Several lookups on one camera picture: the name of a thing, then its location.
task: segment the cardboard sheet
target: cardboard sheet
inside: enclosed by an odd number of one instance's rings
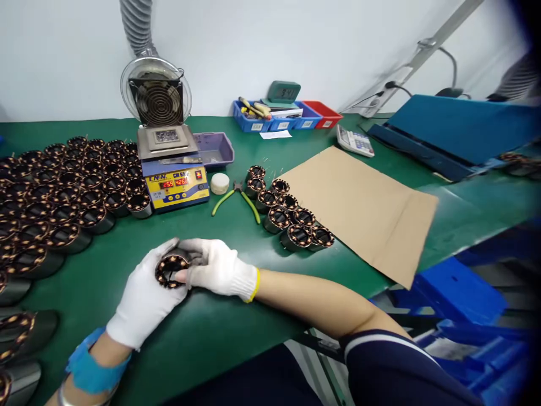
[[[411,288],[438,198],[410,189],[336,147],[280,178],[340,241]]]

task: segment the sleeve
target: sleeve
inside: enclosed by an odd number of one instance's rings
[[[415,342],[383,330],[343,337],[340,345],[357,406],[482,405]]]

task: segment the white cotton glove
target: white cotton glove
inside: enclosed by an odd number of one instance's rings
[[[113,340],[139,349],[165,316],[188,294],[186,285],[167,289],[154,276],[158,262],[178,242],[175,237],[151,250],[128,277],[117,311],[107,323],[107,333]]]
[[[259,288],[259,269],[238,259],[237,251],[223,241],[184,240],[179,242],[179,248],[192,256],[191,266],[175,275],[188,289],[200,286],[221,295],[237,295],[246,303],[254,299]]]

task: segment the calculator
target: calculator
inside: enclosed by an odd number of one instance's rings
[[[374,156],[372,144],[370,144],[370,139],[366,135],[348,131],[340,125],[337,125],[335,128],[336,138],[342,148],[368,158]]]

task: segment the yellow control panel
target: yellow control panel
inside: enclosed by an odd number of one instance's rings
[[[145,176],[145,181],[157,211],[176,209],[210,198],[204,166]]]

